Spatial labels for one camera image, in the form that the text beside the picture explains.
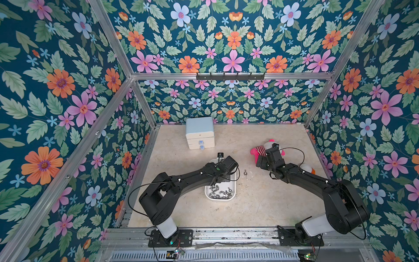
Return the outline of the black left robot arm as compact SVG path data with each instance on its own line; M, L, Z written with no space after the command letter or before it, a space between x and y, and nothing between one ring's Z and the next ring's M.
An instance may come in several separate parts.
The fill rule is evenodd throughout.
M161 236L172 240L179 231L171 217L179 198L197 188L230 180L238 168L239 164L228 156L218 163L208 162L201 169L183 175L160 173L139 196L139 203Z

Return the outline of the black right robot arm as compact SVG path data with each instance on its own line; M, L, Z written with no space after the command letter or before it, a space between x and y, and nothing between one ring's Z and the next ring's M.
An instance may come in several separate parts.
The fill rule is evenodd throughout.
M350 181L332 181L315 175L302 164L286 163L283 149L274 142L255 159L255 165L268 170L271 179L303 188L324 202L323 214L306 218L295 225L296 235L300 238L333 231L348 234L359 226L363 227L370 219L371 212Z

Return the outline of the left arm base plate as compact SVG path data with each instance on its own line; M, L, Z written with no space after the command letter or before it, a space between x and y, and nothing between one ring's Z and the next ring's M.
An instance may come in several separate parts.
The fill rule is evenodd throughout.
M191 229L178 229L166 239L158 229L154 229L149 236L148 247L191 247L193 233Z

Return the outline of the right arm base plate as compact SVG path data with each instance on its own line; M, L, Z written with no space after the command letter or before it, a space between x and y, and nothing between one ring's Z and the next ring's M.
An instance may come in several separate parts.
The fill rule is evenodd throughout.
M323 236L309 236L302 227L302 222L294 227L277 226L278 238L281 246L314 247L324 246Z

